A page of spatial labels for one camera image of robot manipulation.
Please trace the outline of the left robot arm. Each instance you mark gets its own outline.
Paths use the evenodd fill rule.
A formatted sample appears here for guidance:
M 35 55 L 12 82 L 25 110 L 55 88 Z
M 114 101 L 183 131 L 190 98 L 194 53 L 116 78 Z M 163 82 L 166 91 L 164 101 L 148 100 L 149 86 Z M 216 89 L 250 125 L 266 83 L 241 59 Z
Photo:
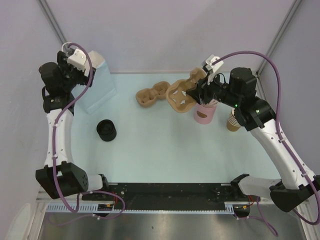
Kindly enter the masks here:
M 72 90 L 77 85 L 92 84 L 89 73 L 95 73 L 104 61 L 96 51 L 85 55 L 75 49 L 70 55 L 59 51 L 56 62 L 47 62 L 38 69 L 44 82 L 41 93 L 48 122 L 48 148 L 44 167 L 36 170 L 35 178 L 52 199 L 60 197 L 57 187 L 65 197 L 87 191 L 93 191 L 100 200 L 110 196 L 106 177 L 87 175 L 74 164 L 71 150 L 75 107 Z

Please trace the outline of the light blue paper bag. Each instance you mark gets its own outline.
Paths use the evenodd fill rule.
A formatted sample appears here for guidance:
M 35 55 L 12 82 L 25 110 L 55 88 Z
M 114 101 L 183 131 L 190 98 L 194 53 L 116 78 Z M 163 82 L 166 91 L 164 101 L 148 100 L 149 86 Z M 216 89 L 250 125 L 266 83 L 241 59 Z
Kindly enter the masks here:
M 91 87 L 76 102 L 87 114 L 92 114 L 103 104 L 113 98 L 116 93 L 116 85 L 109 71 L 104 57 L 92 50 L 88 53 L 92 67 L 95 69 Z

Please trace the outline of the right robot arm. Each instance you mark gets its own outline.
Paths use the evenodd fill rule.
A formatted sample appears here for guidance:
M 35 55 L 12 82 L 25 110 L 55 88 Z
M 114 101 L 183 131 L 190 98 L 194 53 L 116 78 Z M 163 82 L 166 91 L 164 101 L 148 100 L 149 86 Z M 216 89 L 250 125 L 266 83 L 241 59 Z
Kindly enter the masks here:
M 290 212 L 320 189 L 320 177 L 300 160 L 298 163 L 286 149 L 289 142 L 276 126 L 276 114 L 267 101 L 256 95 L 257 79 L 249 68 L 231 70 L 229 81 L 221 82 L 215 75 L 200 79 L 186 94 L 199 104 L 217 100 L 234 108 L 236 121 L 250 132 L 262 145 L 280 178 L 266 179 L 242 174 L 235 178 L 230 188 L 231 196 L 242 201 L 248 195 L 271 199 L 283 212 Z

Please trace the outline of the brown pulp cup carrier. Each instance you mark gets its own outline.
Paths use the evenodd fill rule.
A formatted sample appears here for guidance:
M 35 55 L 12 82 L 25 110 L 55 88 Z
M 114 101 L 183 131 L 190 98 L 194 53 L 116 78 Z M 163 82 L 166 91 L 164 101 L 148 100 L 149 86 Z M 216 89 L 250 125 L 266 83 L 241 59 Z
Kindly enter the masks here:
M 181 114 L 191 110 L 197 102 L 187 94 L 187 91 L 194 89 L 197 82 L 206 76 L 207 73 L 203 69 L 196 67 L 189 73 L 188 79 L 180 79 L 174 82 L 165 94 L 169 105 Z

